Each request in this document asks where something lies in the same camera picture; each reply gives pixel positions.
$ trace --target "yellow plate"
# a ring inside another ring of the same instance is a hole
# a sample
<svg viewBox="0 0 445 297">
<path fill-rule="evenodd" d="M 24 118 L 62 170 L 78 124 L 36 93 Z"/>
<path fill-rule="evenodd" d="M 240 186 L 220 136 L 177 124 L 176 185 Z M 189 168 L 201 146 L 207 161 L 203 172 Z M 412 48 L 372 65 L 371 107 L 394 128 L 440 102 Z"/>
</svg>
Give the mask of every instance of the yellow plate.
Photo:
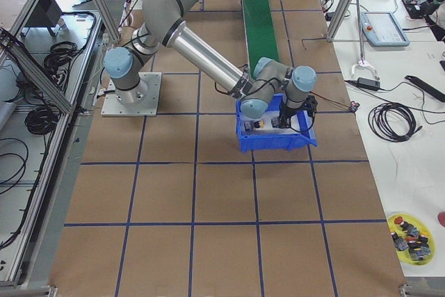
<svg viewBox="0 0 445 297">
<path fill-rule="evenodd" d="M 431 261 L 432 257 L 434 257 L 434 253 L 436 250 L 436 247 L 434 245 L 434 240 L 432 239 L 430 230 L 420 220 L 418 220 L 417 218 L 415 218 L 409 214 L 395 214 L 388 218 L 389 229 L 391 231 L 395 231 L 402 238 L 406 238 L 406 236 L 407 236 L 406 232 L 402 231 L 402 228 L 400 227 L 400 225 L 395 224 L 395 222 L 394 222 L 394 219 L 396 219 L 399 216 L 402 216 L 403 220 L 405 222 L 408 222 L 409 224 L 413 224 L 415 227 L 417 227 L 418 231 L 420 231 L 420 233 L 422 235 L 428 237 L 428 245 L 430 246 L 431 254 L 428 255 L 425 260 L 412 261 L 410 254 L 408 252 L 408 249 L 403 250 L 403 251 L 398 250 L 397 251 L 398 259 L 401 260 L 402 262 L 405 262 L 406 264 L 412 264 L 414 266 L 422 266 L 424 264 L 427 264 L 428 262 Z"/>
</svg>

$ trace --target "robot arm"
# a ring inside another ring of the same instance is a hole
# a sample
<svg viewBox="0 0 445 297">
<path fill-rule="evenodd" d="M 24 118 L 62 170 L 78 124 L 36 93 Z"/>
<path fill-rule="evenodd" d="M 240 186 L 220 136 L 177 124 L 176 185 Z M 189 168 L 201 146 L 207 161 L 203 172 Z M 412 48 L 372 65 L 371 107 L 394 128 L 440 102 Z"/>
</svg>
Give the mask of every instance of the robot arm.
<svg viewBox="0 0 445 297">
<path fill-rule="evenodd" d="M 273 95 L 283 90 L 280 108 L 280 127 L 286 127 L 292 115 L 302 109 L 314 109 L 316 102 L 309 97 L 316 82 L 316 73 L 310 67 L 293 69 L 268 58 L 262 58 L 254 71 L 253 80 L 247 72 L 221 56 L 188 26 L 183 16 L 199 0 L 143 0 L 145 23 L 133 38 L 129 48 L 110 50 L 104 66 L 110 74 L 120 97 L 134 103 L 144 89 L 138 76 L 141 67 L 159 47 L 171 47 L 196 65 L 223 87 L 230 96 L 242 101 L 245 116 L 256 119 L 266 111 Z"/>
</svg>

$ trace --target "green conveyor belt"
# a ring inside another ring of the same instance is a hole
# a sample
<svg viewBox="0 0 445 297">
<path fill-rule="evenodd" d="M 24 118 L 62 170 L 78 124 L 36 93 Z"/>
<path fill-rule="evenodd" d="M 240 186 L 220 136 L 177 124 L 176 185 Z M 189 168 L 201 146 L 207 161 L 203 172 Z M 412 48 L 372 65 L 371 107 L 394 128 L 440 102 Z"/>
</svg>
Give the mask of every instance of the green conveyor belt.
<svg viewBox="0 0 445 297">
<path fill-rule="evenodd" d="M 280 61 L 270 15 L 269 0 L 242 0 L 250 72 L 261 57 Z"/>
</svg>

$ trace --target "silver cylinder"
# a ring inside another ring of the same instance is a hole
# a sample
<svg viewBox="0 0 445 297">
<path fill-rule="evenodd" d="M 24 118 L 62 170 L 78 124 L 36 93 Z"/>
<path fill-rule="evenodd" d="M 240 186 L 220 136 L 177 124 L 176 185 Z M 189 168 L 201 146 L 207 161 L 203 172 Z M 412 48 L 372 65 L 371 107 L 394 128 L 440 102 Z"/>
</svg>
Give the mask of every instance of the silver cylinder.
<svg viewBox="0 0 445 297">
<path fill-rule="evenodd" d="M 186 22 L 179 25 L 167 47 L 175 49 L 227 91 L 231 91 L 243 76 L 240 69 L 189 29 Z"/>
</svg>

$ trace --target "power adapter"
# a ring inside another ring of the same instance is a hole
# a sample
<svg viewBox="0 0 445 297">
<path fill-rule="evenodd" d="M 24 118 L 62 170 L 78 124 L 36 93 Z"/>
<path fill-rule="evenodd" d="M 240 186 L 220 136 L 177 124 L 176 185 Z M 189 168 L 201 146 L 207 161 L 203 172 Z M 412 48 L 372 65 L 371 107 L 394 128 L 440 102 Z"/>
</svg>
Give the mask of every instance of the power adapter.
<svg viewBox="0 0 445 297">
<path fill-rule="evenodd" d="M 378 91 L 380 89 L 380 82 L 376 80 L 370 80 L 366 78 L 358 78 L 357 83 L 355 84 L 359 88 L 363 88 L 365 90 L 374 90 Z"/>
</svg>

